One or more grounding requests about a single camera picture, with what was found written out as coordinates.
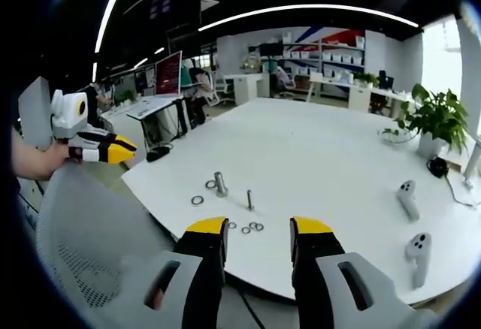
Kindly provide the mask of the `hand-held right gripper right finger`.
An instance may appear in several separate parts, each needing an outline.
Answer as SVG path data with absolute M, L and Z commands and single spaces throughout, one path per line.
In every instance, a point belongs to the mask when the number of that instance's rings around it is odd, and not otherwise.
M 325 223 L 290 219 L 292 287 L 302 328 L 435 328 L 429 309 L 414 309 L 393 281 L 356 252 L 345 252 Z

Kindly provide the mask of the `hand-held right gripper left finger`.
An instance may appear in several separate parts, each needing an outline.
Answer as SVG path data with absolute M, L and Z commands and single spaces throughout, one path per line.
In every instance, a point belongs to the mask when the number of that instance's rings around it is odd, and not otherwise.
M 133 270 L 114 301 L 121 328 L 215 328 L 225 285 L 228 218 L 190 225 L 175 243 Z

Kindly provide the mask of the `person's left hand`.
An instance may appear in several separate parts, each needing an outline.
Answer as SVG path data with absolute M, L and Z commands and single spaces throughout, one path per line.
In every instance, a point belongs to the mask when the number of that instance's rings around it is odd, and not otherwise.
M 70 149 L 71 147 L 66 143 L 56 141 L 52 143 L 46 151 L 40 152 L 36 159 L 36 178 L 38 180 L 48 180 L 66 161 L 73 161 L 80 164 L 82 159 L 72 157 L 70 155 Z

